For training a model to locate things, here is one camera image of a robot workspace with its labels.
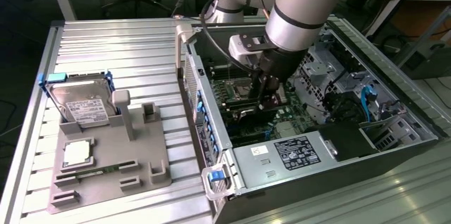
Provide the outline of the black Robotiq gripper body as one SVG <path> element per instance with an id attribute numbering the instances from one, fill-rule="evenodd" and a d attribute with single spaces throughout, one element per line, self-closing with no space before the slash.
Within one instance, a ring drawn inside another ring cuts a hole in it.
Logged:
<path id="1" fill-rule="evenodd" d="M 307 49 L 294 52 L 282 49 L 264 50 L 259 59 L 260 70 L 266 75 L 276 77 L 279 81 L 287 81 L 295 73 L 307 51 Z"/>

